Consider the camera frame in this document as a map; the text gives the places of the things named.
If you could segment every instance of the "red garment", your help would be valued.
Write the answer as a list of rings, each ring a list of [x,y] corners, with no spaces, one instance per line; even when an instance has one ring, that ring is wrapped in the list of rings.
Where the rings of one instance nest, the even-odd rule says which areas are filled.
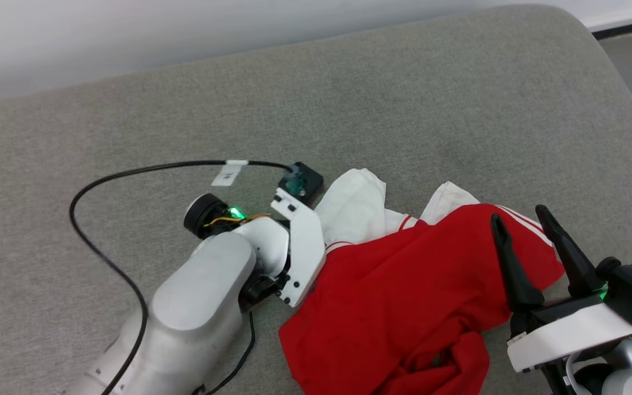
[[[554,249],[493,205],[468,205],[328,255],[314,292],[279,330],[307,395],[479,393],[489,357],[479,332],[511,313],[492,240],[498,213],[531,282],[562,275]]]

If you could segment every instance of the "white tag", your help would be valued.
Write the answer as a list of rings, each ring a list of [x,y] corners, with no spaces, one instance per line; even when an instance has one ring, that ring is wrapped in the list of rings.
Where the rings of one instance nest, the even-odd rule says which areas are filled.
[[[240,173],[241,168],[247,165],[247,160],[227,160],[226,164],[221,167],[216,178],[211,183],[212,187],[230,187],[233,181]]]

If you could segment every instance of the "white cloth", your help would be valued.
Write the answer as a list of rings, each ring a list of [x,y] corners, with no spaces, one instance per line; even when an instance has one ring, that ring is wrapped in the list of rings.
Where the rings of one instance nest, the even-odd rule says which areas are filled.
[[[411,228],[419,219],[384,207],[387,184],[370,170],[351,168],[326,191],[316,213],[321,219],[326,253],[345,245],[360,244]],[[471,193],[445,182],[433,193],[420,221],[435,225],[464,205],[479,204]],[[498,206],[552,245],[540,224],[506,207]]]

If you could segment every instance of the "black cable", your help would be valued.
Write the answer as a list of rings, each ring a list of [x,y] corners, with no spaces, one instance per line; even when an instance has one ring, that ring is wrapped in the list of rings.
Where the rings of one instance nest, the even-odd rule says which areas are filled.
[[[114,173],[114,174],[108,175],[107,177],[99,178],[98,180],[95,180],[94,182],[91,182],[90,184],[88,184],[86,187],[82,188],[80,192],[78,192],[77,195],[75,195],[75,197],[72,198],[72,202],[70,202],[69,214],[70,214],[70,223],[72,223],[72,227],[75,229],[75,232],[77,232],[77,235],[80,236],[82,241],[87,245],[87,247],[90,248],[90,250],[92,250],[92,252],[96,253],[96,255],[100,257],[108,265],[108,267],[112,268],[112,270],[116,272],[116,274],[121,276],[121,278],[123,278],[123,280],[126,281],[128,286],[131,287],[136,297],[138,297],[138,302],[140,303],[140,310],[142,313],[141,320],[140,320],[140,330],[138,331],[138,337],[136,338],[136,342],[133,344],[133,348],[131,348],[131,352],[128,353],[128,357],[126,357],[126,360],[125,362],[123,362],[123,365],[121,365],[121,368],[118,370],[118,373],[116,373],[115,377],[109,382],[109,384],[104,389],[104,392],[101,393],[101,395],[109,395],[113,391],[113,389],[116,387],[118,382],[121,380],[121,377],[123,377],[126,370],[128,370],[128,366],[130,366],[131,362],[133,362],[133,358],[136,357],[136,353],[138,353],[138,348],[140,348],[140,343],[143,340],[143,335],[145,335],[145,327],[148,325],[148,305],[145,303],[145,300],[143,299],[143,294],[140,293],[140,289],[138,289],[138,286],[133,282],[133,280],[131,280],[131,278],[128,277],[128,275],[126,275],[126,273],[124,273],[123,270],[121,270],[121,268],[116,266],[115,263],[113,263],[106,255],[104,255],[104,253],[101,252],[101,250],[99,250],[99,248],[97,248],[97,246],[95,246],[94,243],[91,242],[89,237],[81,230],[80,225],[77,223],[77,218],[75,218],[75,208],[77,207],[77,203],[80,201],[82,196],[84,196],[87,192],[89,192],[93,188],[98,187],[99,185],[105,182],[116,180],[117,178],[133,176],[133,175],[141,174],[141,173],[156,172],[157,170],[165,170],[166,168],[206,166],[206,165],[225,165],[225,164],[226,164],[226,160],[190,160],[186,162],[174,162],[174,163],[166,163],[164,165],[134,168],[133,170],[126,170],[125,172]],[[289,167],[288,165],[282,165],[282,164],[273,163],[273,162],[264,162],[260,160],[248,161],[248,165],[277,167],[277,168],[283,168],[284,170],[292,171],[292,168]]]
[[[233,369],[233,372],[231,372],[230,375],[226,376],[226,378],[223,379],[223,381],[219,383],[216,386],[216,388],[214,388],[213,390],[210,390],[209,392],[204,393],[204,395],[214,395],[214,393],[218,392],[218,390],[223,388],[224,385],[228,384],[230,380],[233,380],[235,375],[238,374],[238,371],[240,370],[240,368],[243,367],[245,360],[248,359],[248,355],[250,354],[251,350],[253,350],[253,346],[255,345],[255,324],[253,323],[253,312],[248,313],[248,318],[250,320],[250,343],[248,345],[248,348],[245,349],[245,352],[243,353],[243,357],[240,357],[240,360],[238,361],[238,365],[235,366],[235,368]],[[203,393],[205,390],[206,388],[202,385],[201,387],[193,390],[191,392],[191,395],[199,395],[199,393]]]

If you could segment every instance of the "white wall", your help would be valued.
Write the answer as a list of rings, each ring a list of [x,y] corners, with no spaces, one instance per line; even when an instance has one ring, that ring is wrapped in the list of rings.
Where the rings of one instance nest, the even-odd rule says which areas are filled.
[[[527,2],[564,8],[594,31],[632,23],[632,0],[0,0],[0,98]]]

